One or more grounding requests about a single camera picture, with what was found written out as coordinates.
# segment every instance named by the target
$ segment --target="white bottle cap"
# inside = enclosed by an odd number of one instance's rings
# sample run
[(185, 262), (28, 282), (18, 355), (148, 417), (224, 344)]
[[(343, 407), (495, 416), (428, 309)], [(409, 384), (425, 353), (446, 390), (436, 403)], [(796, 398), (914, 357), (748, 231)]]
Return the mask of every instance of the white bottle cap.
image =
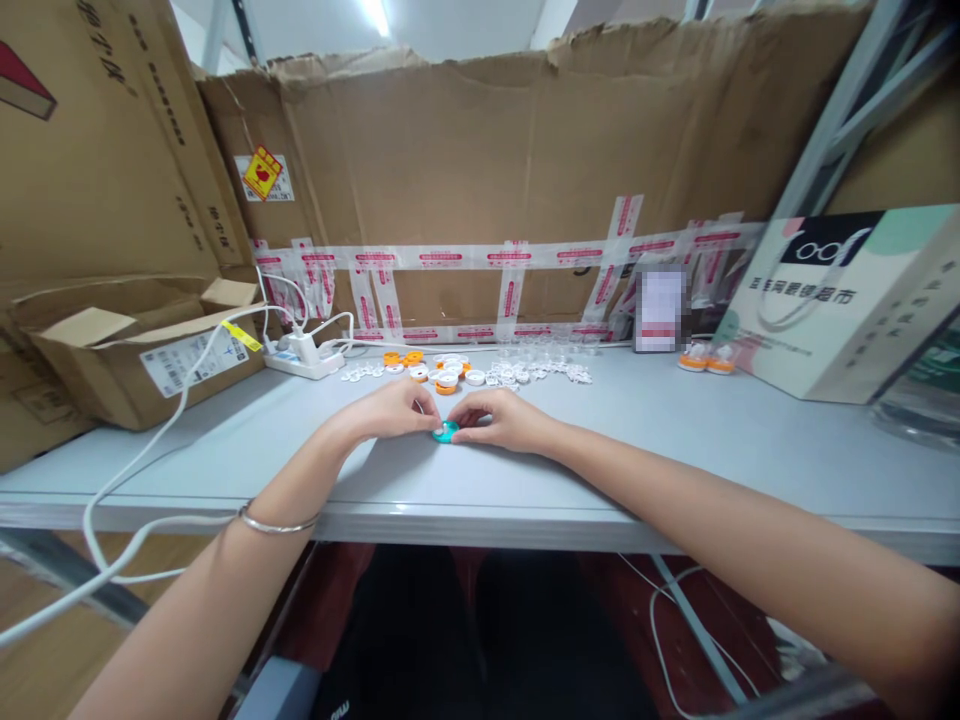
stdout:
[(440, 371), (440, 375), (437, 376), (437, 385), (440, 387), (456, 387), (457, 381), (460, 377), (452, 372), (448, 372), (446, 368)]
[(468, 370), (463, 378), (467, 385), (483, 385), (487, 379), (487, 374), (483, 370)]

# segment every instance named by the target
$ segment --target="yellow label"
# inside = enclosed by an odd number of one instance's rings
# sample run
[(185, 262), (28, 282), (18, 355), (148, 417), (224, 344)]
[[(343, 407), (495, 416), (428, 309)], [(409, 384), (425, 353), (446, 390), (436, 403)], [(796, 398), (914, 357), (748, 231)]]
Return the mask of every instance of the yellow label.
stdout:
[(243, 183), (261, 200), (266, 200), (281, 170), (283, 165), (280, 161), (268, 153), (263, 145), (258, 145), (256, 154), (250, 158), (250, 167), (243, 174)]
[(237, 327), (236, 325), (234, 325), (232, 322), (229, 322), (228, 320), (224, 320), (220, 324), (227, 329), (227, 332), (229, 332), (237, 340), (239, 340), (248, 348), (250, 348), (253, 352), (259, 352), (263, 348), (263, 343), (258, 343), (256, 340), (254, 340), (250, 336), (250, 333), (248, 333), (243, 328)]

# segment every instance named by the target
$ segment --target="table leg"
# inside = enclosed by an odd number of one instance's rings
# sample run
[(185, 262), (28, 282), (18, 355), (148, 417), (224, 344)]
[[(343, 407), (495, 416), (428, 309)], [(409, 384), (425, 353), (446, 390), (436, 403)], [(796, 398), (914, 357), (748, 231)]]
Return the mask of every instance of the table leg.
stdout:
[[(0, 528), (0, 555), (38, 580), (64, 591), (73, 590), (99, 574), (96, 565), (49, 530)], [(92, 593), (84, 602), (128, 630), (150, 609), (124, 586), (112, 583)]]
[[(668, 583), (673, 582), (675, 579), (673, 573), (670, 572), (670, 568), (667, 567), (667, 564), (663, 561), (663, 558), (659, 555), (651, 555), (650, 558), (653, 560), (653, 564), (657, 566), (657, 570), (660, 571), (663, 579)], [(683, 619), (687, 621), (687, 625), (689, 625), (690, 629), (693, 630), (693, 634), (696, 636), (697, 642), (700, 643), (700, 647), (707, 656), (710, 666), (717, 674), (717, 677), (720, 678), (720, 682), (723, 683), (723, 687), (726, 688), (727, 693), (731, 698), (733, 698), (733, 701), (737, 705), (743, 705), (746, 703), (746, 694), (740, 688), (740, 684), (733, 676), (733, 672), (730, 670), (723, 657), (721, 657), (720, 652), (717, 650), (717, 646), (713, 644), (713, 641), (710, 639), (710, 635), (707, 633), (706, 628), (703, 627), (703, 623), (701, 623), (700, 618), (697, 617), (697, 613), (694, 611), (693, 606), (690, 604), (690, 601), (687, 600), (687, 596), (684, 594), (683, 590), (680, 589), (680, 583), (674, 583), (667, 590), (671, 595), (673, 595), (673, 599), (677, 601), (677, 607), (680, 608), (680, 612), (683, 613)]]
[[(667, 582), (672, 581), (674, 575), (663, 558), (659, 555), (650, 557), (663, 579)], [(776, 720), (777, 718), (805, 720), (840, 712), (876, 697), (873, 690), (860, 678), (840, 665), (831, 664), (808, 670), (799, 680), (783, 685), (754, 700), (748, 700), (726, 661), (717, 652), (716, 646), (707, 635), (706, 628), (697, 617), (690, 601), (680, 589), (680, 584), (671, 585), (670, 593), (677, 601), (677, 607), (680, 608), (684, 620), (693, 630), (697, 642), (703, 648), (717, 677), (739, 706), (736, 710), (718, 717), (724, 720)]]

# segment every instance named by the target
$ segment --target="barcode label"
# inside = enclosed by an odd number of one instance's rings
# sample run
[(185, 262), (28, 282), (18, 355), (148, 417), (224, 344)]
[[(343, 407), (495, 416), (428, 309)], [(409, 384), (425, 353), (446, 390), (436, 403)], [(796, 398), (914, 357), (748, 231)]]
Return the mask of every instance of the barcode label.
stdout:
[(226, 330), (221, 330), (203, 363), (188, 379), (187, 373), (196, 365), (212, 335), (211, 330), (140, 353), (140, 362), (161, 395), (165, 398), (178, 395), (184, 384), (196, 385), (249, 359), (250, 353), (243, 344)]

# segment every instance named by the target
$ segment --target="hand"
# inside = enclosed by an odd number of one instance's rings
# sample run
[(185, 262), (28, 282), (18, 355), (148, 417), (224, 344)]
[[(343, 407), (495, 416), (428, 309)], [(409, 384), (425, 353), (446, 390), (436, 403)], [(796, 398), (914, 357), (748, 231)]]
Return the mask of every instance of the hand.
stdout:
[(433, 432), (443, 426), (443, 421), (429, 391), (418, 382), (401, 378), (347, 405), (329, 424), (346, 430), (360, 443), (373, 438)]
[[(478, 425), (487, 415), (492, 415), (493, 421)], [(456, 444), (484, 443), (539, 454), (561, 424), (506, 388), (470, 393), (450, 411), (447, 419), (463, 428), (453, 436)]]

